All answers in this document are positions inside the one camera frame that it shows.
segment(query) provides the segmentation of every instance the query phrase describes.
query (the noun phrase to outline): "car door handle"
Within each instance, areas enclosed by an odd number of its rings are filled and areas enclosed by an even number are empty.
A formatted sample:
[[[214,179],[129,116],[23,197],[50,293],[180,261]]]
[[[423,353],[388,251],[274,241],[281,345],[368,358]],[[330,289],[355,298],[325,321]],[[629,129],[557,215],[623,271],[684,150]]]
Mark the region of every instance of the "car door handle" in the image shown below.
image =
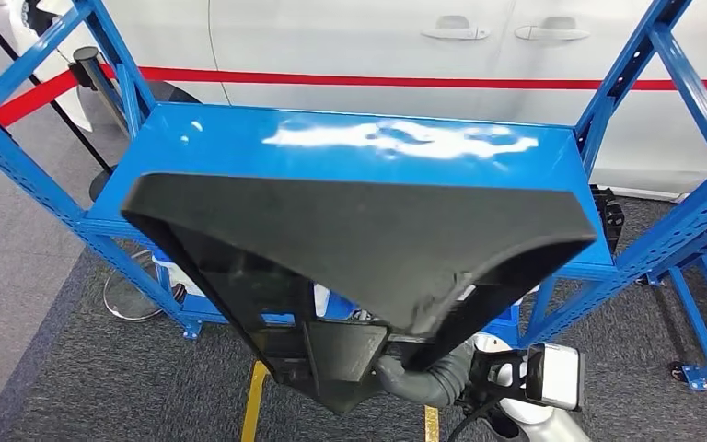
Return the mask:
[[[439,40],[483,40],[489,37],[488,29],[471,26],[464,16],[442,16],[432,29],[424,29],[421,34]]]
[[[483,40],[489,37],[489,30],[481,28],[467,29],[425,29],[424,37],[440,40]]]
[[[587,30],[575,26],[573,17],[547,17],[539,25],[516,28],[514,34],[522,40],[573,41],[589,37]]]
[[[547,29],[540,26],[523,26],[514,31],[522,40],[571,41],[589,37],[583,29]]]

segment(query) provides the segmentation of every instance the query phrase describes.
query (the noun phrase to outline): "white car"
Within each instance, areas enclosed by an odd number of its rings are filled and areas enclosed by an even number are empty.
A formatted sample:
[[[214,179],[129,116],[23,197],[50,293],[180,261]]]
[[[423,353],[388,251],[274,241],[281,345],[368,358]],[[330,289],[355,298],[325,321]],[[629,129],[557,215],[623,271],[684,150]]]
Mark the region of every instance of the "white car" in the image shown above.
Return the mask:
[[[8,1],[21,52],[71,5],[71,0]],[[141,66],[407,79],[404,87],[172,83],[178,94],[202,102],[574,124],[594,89],[524,88],[522,82],[515,88],[415,87],[409,79],[599,80],[650,0],[104,3]],[[690,5],[675,34],[707,79],[707,0]],[[79,27],[37,77],[60,74],[76,48],[93,43]],[[669,78],[656,58],[641,79]],[[75,91],[59,103],[78,125],[91,129]],[[674,198],[706,177],[707,146],[679,94],[634,90],[611,120],[592,181]]]

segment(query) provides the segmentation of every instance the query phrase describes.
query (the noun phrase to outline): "blue shelf surface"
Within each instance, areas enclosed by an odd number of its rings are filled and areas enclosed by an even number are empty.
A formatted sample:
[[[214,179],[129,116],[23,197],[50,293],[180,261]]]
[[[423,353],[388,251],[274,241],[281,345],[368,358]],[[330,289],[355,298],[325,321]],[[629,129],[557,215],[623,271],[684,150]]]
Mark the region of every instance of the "blue shelf surface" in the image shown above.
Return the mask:
[[[140,238],[120,208],[150,172],[570,191],[597,241],[557,275],[616,271],[570,127],[158,103],[82,222]]]

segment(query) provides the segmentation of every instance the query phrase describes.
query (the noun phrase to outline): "yellow floor line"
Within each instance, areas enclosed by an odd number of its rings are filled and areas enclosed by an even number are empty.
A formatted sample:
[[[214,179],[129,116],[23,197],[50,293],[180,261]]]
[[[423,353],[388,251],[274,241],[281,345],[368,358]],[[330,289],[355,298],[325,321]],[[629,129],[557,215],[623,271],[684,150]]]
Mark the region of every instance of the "yellow floor line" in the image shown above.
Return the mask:
[[[261,361],[256,361],[253,364],[248,403],[245,406],[245,420],[242,422],[242,434],[239,439],[241,442],[253,442],[256,439],[256,427],[259,425],[259,409],[261,407],[261,389],[269,374],[267,367]]]
[[[253,364],[250,375],[250,388],[248,402],[245,405],[245,419],[242,422],[241,442],[253,442],[256,439],[256,428],[259,425],[259,409],[261,407],[261,390],[264,380],[270,372],[261,361]],[[440,420],[437,409],[424,406],[424,442],[438,442],[440,440]]]
[[[440,440],[440,419],[437,409],[424,405],[424,442],[437,442]]]

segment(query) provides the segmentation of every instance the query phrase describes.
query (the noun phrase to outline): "stanchion base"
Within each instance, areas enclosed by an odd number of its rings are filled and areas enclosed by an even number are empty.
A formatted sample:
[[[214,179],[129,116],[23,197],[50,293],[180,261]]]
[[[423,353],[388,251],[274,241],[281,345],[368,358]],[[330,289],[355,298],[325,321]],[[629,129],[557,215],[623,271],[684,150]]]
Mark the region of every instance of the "stanchion base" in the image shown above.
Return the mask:
[[[151,259],[150,250],[135,253],[132,259],[156,278],[156,265]],[[107,310],[122,320],[148,320],[162,311],[118,272],[113,272],[107,278],[103,296]]]

